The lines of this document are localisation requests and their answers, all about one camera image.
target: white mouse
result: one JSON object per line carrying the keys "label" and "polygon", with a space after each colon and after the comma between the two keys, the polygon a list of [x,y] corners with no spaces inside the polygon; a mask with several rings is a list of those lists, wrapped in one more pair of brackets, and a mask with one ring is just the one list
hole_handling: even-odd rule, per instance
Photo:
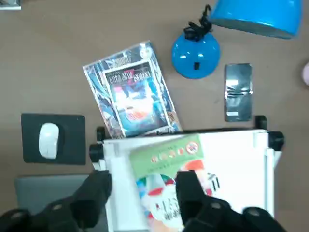
{"label": "white mouse", "polygon": [[54,123],[44,123],[40,129],[39,151],[47,159],[55,159],[58,151],[59,127]]}

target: smartphone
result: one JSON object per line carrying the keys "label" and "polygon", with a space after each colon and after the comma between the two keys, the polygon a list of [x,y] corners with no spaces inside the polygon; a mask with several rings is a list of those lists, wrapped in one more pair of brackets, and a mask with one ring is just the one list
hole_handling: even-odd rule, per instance
{"label": "smartphone", "polygon": [[225,66],[225,120],[244,122],[252,118],[251,64],[227,64]]}

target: black mouse pad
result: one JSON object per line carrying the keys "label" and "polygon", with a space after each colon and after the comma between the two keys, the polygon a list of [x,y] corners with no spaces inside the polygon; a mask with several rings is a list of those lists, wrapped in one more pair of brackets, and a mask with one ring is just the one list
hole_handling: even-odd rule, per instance
{"label": "black mouse pad", "polygon": [[[59,127],[55,159],[47,159],[39,151],[40,129],[44,123]],[[22,139],[26,163],[86,164],[85,117],[81,115],[22,114]]]}

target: gray laptop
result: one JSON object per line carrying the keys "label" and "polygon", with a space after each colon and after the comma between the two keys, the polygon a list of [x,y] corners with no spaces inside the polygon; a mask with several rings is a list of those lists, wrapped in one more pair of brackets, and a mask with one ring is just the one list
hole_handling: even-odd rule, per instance
{"label": "gray laptop", "polygon": [[[37,214],[51,202],[71,196],[87,177],[86,174],[18,177],[15,179],[18,207]],[[108,231],[105,209],[95,228],[88,231]]]}

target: brown desk surface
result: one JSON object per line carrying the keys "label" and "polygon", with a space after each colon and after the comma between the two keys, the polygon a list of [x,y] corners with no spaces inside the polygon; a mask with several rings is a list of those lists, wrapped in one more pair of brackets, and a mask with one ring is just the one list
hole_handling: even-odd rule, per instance
{"label": "brown desk surface", "polygon": [[82,65],[151,40],[184,129],[249,126],[224,122],[224,66],[253,65],[254,114],[266,115],[269,129],[286,136],[275,172],[276,216],[289,231],[309,229],[309,221],[301,215],[309,207],[309,87],[300,77],[309,61],[308,1],[301,33],[294,40],[215,26],[222,58],[211,76],[198,81],[175,72],[170,49],[187,22],[200,17],[203,0],[23,2],[20,12],[0,12],[0,212],[16,207],[14,178],[18,175],[92,169],[89,158],[86,166],[25,164],[20,114],[82,114],[87,144],[94,142],[95,128],[103,122]]}

